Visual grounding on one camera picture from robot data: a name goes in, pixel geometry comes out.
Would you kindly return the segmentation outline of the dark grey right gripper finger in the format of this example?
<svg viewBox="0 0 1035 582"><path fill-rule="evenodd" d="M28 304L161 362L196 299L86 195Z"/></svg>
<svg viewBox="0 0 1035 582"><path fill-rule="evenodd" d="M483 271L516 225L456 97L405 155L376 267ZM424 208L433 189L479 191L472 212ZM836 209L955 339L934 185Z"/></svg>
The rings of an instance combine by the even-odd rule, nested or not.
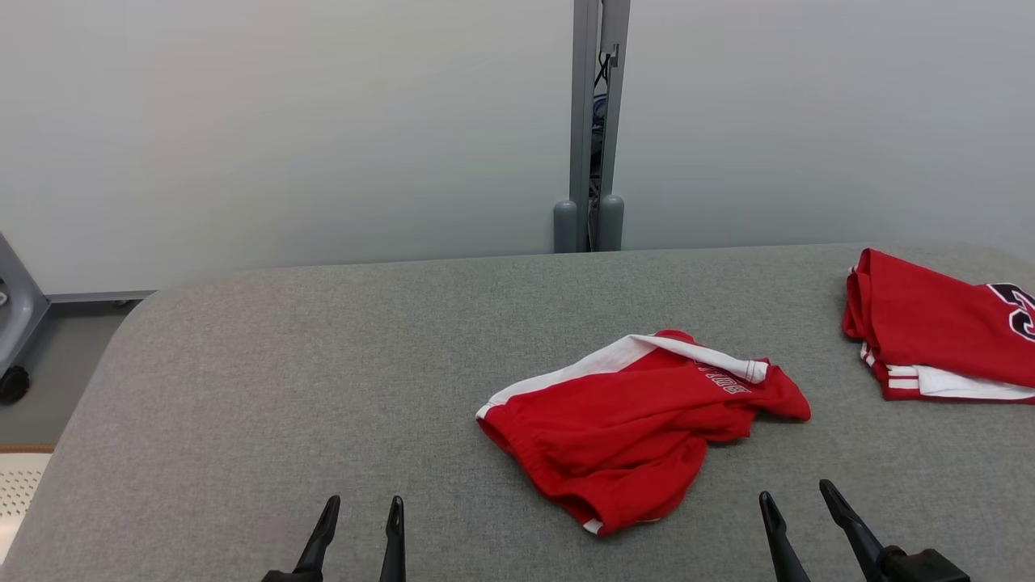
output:
<svg viewBox="0 0 1035 582"><path fill-rule="evenodd" d="M787 535L787 523L781 516L772 494L763 491L758 495L758 504L762 514L765 534L771 555L772 568L776 581L809 582L809 575L798 559Z"/></svg>
<svg viewBox="0 0 1035 582"><path fill-rule="evenodd" d="M851 552L860 568L865 581L887 581L883 571L877 566L877 557L883 550L883 546L877 541L873 531L869 530L838 488L829 479L818 482L818 490L830 512L833 522L840 527L844 535L849 541Z"/></svg>

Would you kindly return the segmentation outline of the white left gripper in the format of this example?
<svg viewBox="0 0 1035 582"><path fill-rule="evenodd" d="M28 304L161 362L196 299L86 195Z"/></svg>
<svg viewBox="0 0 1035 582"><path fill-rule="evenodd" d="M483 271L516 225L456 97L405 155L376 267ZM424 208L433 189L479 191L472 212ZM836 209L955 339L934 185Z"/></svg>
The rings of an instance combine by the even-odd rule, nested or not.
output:
<svg viewBox="0 0 1035 582"><path fill-rule="evenodd" d="M323 581L324 560L327 549L336 534L339 520L341 497L332 495L326 501L320 518L315 523L313 533L304 546L294 571L267 571L261 582ZM386 546L383 563L378 575L380 582L406 582L406 546L404 545L404 501L395 495L391 501L386 526Z"/></svg>

